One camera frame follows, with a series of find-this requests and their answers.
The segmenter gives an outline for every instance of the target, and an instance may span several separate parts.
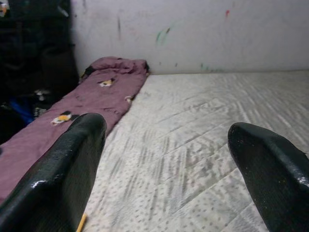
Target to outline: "dotted fabric pattern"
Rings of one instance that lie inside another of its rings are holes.
[[[107,138],[84,231],[267,232],[227,131],[249,122],[308,151],[308,89],[309,72],[150,76]]]

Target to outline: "bedding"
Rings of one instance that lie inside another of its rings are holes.
[[[108,134],[129,110],[132,98],[146,80],[144,60],[107,57],[98,59],[91,67],[93,72],[75,90],[0,145],[0,203],[77,116],[101,114]]]
[[[309,72],[150,76],[107,138],[85,232],[267,232],[234,163],[235,122],[308,153]]]

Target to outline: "quilted mattress surface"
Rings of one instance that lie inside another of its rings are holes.
[[[250,122],[308,153],[308,96],[309,72],[150,76],[107,138],[84,231],[267,232],[227,131]]]

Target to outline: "blue object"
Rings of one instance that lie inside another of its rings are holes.
[[[34,120],[31,107],[26,98],[21,98],[22,104],[20,104],[16,98],[10,99],[10,106],[20,115],[23,121],[28,125]]]

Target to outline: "wall stain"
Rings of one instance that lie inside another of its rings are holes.
[[[169,28],[167,28],[166,30],[160,31],[160,32],[157,34],[156,40],[155,40],[156,45],[159,45],[159,44],[160,44],[160,45],[164,45],[165,40],[166,40],[166,38],[167,38],[167,36],[168,36],[168,33],[171,31],[171,29],[172,29],[172,26],[169,27]]]
[[[86,9],[87,9],[86,0],[83,0],[83,8],[84,8],[84,10],[86,10]]]
[[[117,27],[118,27],[118,39],[121,40],[121,22],[119,16],[117,18]]]
[[[159,42],[159,39],[160,39],[160,35],[161,35],[162,31],[160,31],[157,36],[156,36],[156,40],[155,42],[158,43]]]

